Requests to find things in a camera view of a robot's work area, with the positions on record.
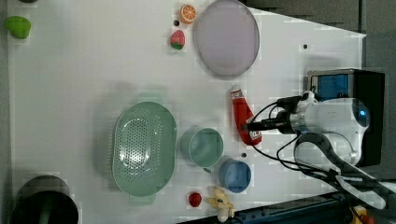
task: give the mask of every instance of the green basket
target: green basket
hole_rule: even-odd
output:
[[[112,172],[120,189],[152,203],[174,171],[176,140],[175,119],[162,105],[142,102],[127,109],[114,140]]]

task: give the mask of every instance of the strawberry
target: strawberry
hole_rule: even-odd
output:
[[[189,196],[189,202],[192,207],[198,207],[199,204],[201,203],[201,200],[202,200],[201,194],[197,192],[194,192]]]
[[[186,37],[181,30],[175,31],[171,36],[171,46],[174,49],[183,49],[186,44]]]

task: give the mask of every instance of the blue bowl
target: blue bowl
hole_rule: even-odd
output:
[[[250,179],[250,168],[242,161],[229,159],[220,167],[220,183],[231,192],[240,193],[244,191],[248,187]]]

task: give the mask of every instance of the white table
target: white table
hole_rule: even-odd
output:
[[[250,164],[250,186],[231,196],[237,210],[333,191],[246,147],[235,128],[229,90],[241,85],[258,112],[277,97],[300,94],[308,70],[360,68],[363,35],[251,9],[261,32],[258,59],[242,76],[225,79],[200,60],[193,26],[181,27],[187,37],[181,52],[168,44],[182,4],[200,13],[211,2],[8,0],[9,16],[33,24],[26,41],[8,38],[14,195],[29,179],[50,174],[66,180],[84,224],[175,223],[215,215],[207,203],[191,208],[187,194],[209,196],[207,187],[219,183],[217,171],[209,175],[191,166],[179,151],[173,176],[153,205],[130,204],[115,185],[109,160],[113,128],[142,92],[163,95],[178,139],[192,125],[215,128],[223,136],[224,158]],[[262,149],[274,155],[291,138],[265,132]]]

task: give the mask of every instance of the round plate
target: round plate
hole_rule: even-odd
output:
[[[218,75],[241,75],[256,60],[260,46],[257,22],[247,7],[234,0],[211,4],[199,20],[198,50]]]

